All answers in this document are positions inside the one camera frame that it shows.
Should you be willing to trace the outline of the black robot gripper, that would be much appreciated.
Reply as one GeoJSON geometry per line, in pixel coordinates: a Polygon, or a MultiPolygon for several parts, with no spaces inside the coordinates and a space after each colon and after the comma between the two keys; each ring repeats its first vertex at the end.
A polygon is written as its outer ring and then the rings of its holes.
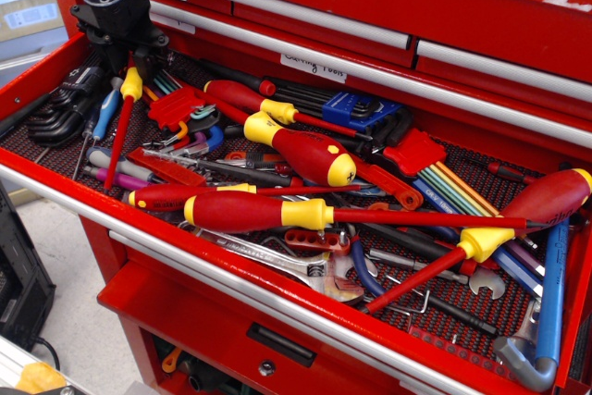
{"type": "Polygon", "coordinates": [[[96,53],[115,74],[129,61],[130,51],[143,83],[167,66],[168,38],[150,19],[150,0],[82,0],[71,14],[94,42],[96,53]]]}

